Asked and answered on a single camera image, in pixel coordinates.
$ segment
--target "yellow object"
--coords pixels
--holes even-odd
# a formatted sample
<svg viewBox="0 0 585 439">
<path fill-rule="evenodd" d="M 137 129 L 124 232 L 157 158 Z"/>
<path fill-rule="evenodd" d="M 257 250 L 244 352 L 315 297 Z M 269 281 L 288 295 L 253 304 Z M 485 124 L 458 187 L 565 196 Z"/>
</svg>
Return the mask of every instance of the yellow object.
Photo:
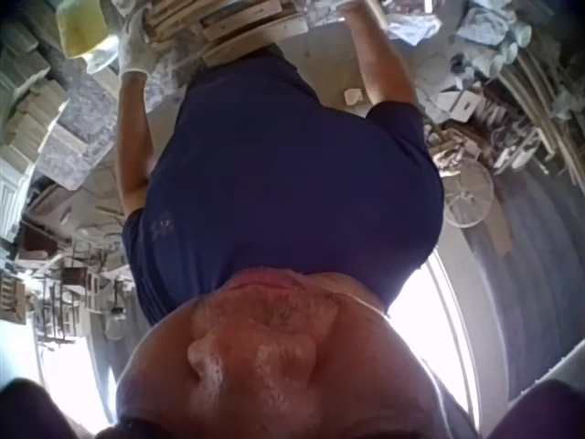
<svg viewBox="0 0 585 439">
<path fill-rule="evenodd" d="M 89 74 L 107 67 L 118 56 L 118 37 L 108 31 L 100 0 L 64 0 L 56 19 L 65 56 L 83 57 Z"/>
<path fill-rule="evenodd" d="M 100 0 L 64 0 L 57 8 L 61 46 L 67 58 L 79 58 L 109 35 Z"/>
</svg>

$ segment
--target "nose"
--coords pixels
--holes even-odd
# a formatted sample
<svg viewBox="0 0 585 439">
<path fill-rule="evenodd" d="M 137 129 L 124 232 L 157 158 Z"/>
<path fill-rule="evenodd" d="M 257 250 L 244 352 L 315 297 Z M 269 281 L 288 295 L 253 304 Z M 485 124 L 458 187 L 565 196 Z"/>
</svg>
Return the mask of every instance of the nose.
<svg viewBox="0 0 585 439">
<path fill-rule="evenodd" d="M 210 330 L 187 351 L 203 387 L 255 391 L 270 385 L 303 386 L 311 378 L 315 343 L 304 334 L 283 334 L 254 321 L 232 321 Z"/>
</svg>

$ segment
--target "hand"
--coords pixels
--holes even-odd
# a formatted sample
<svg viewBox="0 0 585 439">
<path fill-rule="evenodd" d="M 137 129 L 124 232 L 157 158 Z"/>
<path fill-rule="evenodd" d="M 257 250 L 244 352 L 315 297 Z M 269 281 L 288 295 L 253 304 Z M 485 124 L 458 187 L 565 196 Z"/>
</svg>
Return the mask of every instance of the hand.
<svg viewBox="0 0 585 439">
<path fill-rule="evenodd" d="M 128 71 L 140 71 L 149 76 L 156 66 L 156 53 L 144 39 L 143 15 L 145 7 L 134 13 L 120 38 L 120 77 Z"/>
</svg>

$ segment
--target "short sleeve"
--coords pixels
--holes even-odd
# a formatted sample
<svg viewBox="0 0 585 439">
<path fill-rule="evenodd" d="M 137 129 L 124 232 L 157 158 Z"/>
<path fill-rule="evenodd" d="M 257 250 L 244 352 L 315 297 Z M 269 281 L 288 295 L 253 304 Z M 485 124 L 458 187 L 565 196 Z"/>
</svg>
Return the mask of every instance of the short sleeve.
<svg viewBox="0 0 585 439">
<path fill-rule="evenodd" d="M 155 325 L 175 307 L 170 303 L 154 265 L 149 262 L 149 250 L 144 246 L 141 228 L 142 215 L 143 209 L 130 214 L 122 228 L 122 243 L 144 317 Z"/>
<path fill-rule="evenodd" d="M 122 227 L 122 243 L 126 250 L 126 259 L 130 268 L 138 266 L 137 253 L 140 251 L 140 218 L 144 209 L 137 209 L 130 214 Z"/>
<path fill-rule="evenodd" d="M 414 105 L 405 102 L 381 102 L 370 109 L 366 119 L 395 139 L 406 155 L 431 160 L 424 141 L 423 116 Z"/>
</svg>

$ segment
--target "wooden stick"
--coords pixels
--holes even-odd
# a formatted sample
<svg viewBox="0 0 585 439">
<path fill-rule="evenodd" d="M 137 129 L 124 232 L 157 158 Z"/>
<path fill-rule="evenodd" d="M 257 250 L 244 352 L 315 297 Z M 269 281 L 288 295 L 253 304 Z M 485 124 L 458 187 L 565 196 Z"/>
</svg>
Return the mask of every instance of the wooden stick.
<svg viewBox="0 0 585 439">
<path fill-rule="evenodd" d="M 309 31 L 303 14 L 286 16 L 259 27 L 254 27 L 225 43 L 215 46 L 203 54 L 208 67 L 225 64 L 244 55 L 289 37 Z"/>
<path fill-rule="evenodd" d="M 218 38 L 225 37 L 250 23 L 258 20 L 262 20 L 268 16 L 274 16 L 282 12 L 282 5 L 279 0 L 268 0 L 262 2 L 259 5 L 254 5 L 243 11 L 228 16 L 217 23 L 204 27 L 203 35 L 207 37 L 209 41 L 215 41 Z"/>
</svg>

